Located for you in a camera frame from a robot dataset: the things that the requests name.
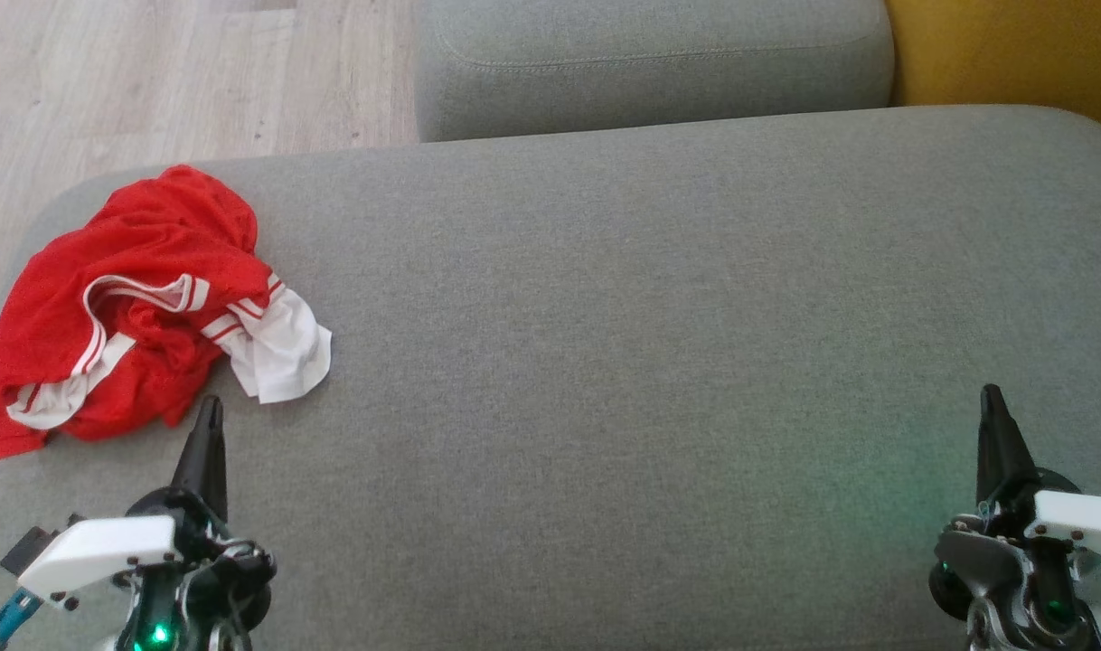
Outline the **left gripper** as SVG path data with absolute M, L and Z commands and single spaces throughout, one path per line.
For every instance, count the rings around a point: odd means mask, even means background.
M 227 449 L 220 397 L 203 397 L 171 487 L 127 516 L 166 516 L 174 525 L 163 561 L 137 561 L 119 650 L 252 650 L 272 603 L 277 560 L 228 527 Z

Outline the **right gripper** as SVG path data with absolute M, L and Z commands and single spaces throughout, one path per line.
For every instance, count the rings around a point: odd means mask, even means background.
M 1101 495 L 1037 470 L 1000 387 L 980 405 L 979 511 L 940 532 L 934 603 L 964 622 L 968 650 L 1101 650 L 1101 606 L 1079 594 L 1101 571 Z

